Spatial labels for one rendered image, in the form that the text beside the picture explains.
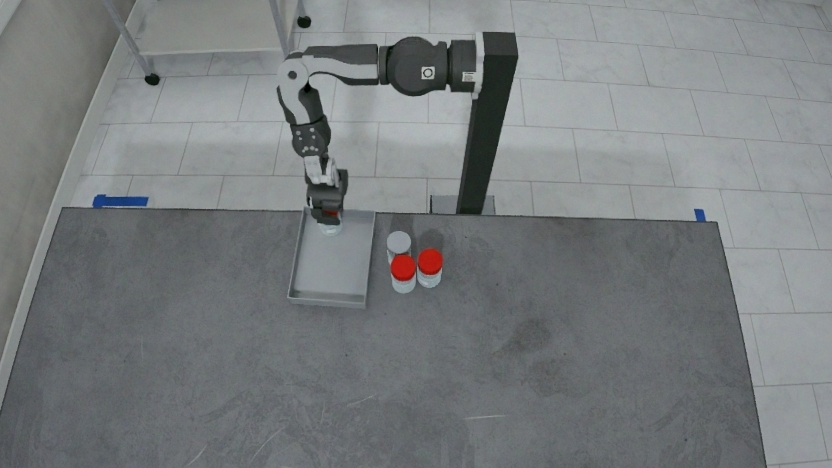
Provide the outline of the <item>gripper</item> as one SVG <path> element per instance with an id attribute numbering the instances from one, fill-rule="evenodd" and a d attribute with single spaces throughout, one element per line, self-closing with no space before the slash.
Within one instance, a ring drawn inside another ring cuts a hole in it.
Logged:
<path id="1" fill-rule="evenodd" d="M 331 179 L 335 180 L 333 186 L 308 185 L 306 200 L 307 205 L 311 207 L 311 216 L 317 220 L 317 223 L 339 226 L 340 219 L 335 215 L 325 213 L 324 210 L 331 212 L 343 211 L 344 195 L 347 194 L 348 190 L 348 170 L 337 170 L 337 166 L 333 163 Z"/>

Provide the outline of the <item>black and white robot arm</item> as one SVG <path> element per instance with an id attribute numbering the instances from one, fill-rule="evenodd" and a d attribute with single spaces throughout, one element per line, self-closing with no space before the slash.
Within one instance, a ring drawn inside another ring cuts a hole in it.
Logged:
<path id="1" fill-rule="evenodd" d="M 291 52 L 277 70 L 276 90 L 285 120 L 292 124 L 293 149 L 303 158 L 306 184 L 333 186 L 331 171 L 336 165 L 328 155 L 331 128 L 319 91 L 309 84 L 311 76 L 331 75 L 349 86 L 379 85 L 380 79 L 380 85 L 391 84 L 410 97 L 445 91 L 448 84 L 451 93 L 467 92 L 477 99 L 483 61 L 482 32 L 475 32 L 474 40 L 451 40 L 448 48 L 445 41 L 434 46 L 425 38 L 409 36 L 380 46 L 379 54 L 377 44 L 308 46 Z"/>

